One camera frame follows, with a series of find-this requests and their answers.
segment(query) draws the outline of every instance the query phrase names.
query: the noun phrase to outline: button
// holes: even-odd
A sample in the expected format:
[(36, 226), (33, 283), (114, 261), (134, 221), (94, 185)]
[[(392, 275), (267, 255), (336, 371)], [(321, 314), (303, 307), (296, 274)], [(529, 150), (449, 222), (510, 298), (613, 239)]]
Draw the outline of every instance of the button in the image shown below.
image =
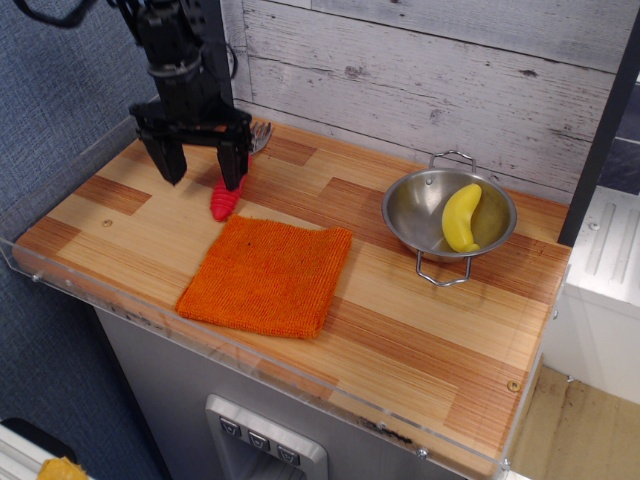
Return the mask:
[(300, 465), (300, 455), (282, 445), (278, 445), (278, 456), (291, 465)]
[(269, 440), (262, 435), (258, 435), (256, 432), (249, 431), (249, 442), (256, 448), (268, 452), (271, 448), (269, 446)]
[(222, 429), (229, 435), (233, 435), (234, 437), (239, 437), (241, 435), (240, 425), (233, 423), (231, 420), (220, 417), (220, 425), (222, 426)]

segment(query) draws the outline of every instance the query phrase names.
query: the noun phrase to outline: pot handle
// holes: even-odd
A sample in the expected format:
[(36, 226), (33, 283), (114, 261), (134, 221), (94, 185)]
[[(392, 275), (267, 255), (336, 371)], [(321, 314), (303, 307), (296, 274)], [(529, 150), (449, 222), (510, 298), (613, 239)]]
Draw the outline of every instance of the pot handle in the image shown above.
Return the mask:
[(433, 168), (433, 162), (435, 161), (436, 157), (444, 157), (445, 155), (459, 155), (462, 158), (465, 158), (467, 160), (471, 161), (471, 172), (472, 173), (476, 173), (476, 159), (473, 158), (471, 155), (467, 155), (466, 153), (462, 153), (462, 152), (458, 152), (457, 150), (447, 150), (446, 152), (442, 152), (442, 153), (434, 153), (431, 156), (431, 160), (429, 161), (429, 168)]
[(435, 278), (430, 277), (426, 273), (422, 273), (422, 252), (418, 250), (418, 260), (416, 261), (416, 273), (420, 275), (422, 278), (429, 280), (436, 287), (450, 287), (452, 285), (457, 285), (459, 283), (464, 283), (471, 277), (471, 258), (467, 257), (467, 271), (463, 278), (456, 278), (455, 280), (450, 280), (448, 282), (439, 282)]

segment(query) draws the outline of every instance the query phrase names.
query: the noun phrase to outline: yellow object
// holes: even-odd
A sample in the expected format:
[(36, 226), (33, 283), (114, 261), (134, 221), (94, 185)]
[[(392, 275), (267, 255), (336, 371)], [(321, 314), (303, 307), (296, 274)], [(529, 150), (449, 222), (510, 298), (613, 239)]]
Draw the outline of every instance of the yellow object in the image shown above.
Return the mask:
[(482, 188), (473, 183), (454, 193), (444, 206), (442, 231), (445, 240), (456, 252), (467, 253), (480, 249), (480, 245), (473, 240), (471, 217), (481, 196)]
[(52, 458), (42, 464), (37, 480), (88, 480), (87, 474), (67, 457)]

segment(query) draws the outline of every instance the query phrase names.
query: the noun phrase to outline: screw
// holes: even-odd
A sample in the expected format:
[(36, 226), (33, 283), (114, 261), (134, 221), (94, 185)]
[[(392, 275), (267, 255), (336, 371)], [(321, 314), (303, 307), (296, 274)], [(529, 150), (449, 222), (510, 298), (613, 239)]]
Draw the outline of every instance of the screw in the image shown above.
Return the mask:
[(511, 392), (519, 392), (520, 391), (520, 382), (517, 382), (515, 380), (509, 380), (507, 382), (507, 388)]
[(420, 460), (426, 460), (427, 458), (429, 458), (429, 450), (427, 450), (426, 448), (419, 448), (418, 450), (416, 450), (416, 455)]

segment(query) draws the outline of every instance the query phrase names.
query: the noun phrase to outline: orange cloth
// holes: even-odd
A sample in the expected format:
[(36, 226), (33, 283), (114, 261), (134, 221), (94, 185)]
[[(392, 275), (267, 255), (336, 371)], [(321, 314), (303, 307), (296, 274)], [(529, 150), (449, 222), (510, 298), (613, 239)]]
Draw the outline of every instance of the orange cloth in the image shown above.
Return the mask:
[(233, 215), (176, 311), (264, 335), (316, 337), (351, 238), (344, 228), (315, 231)]

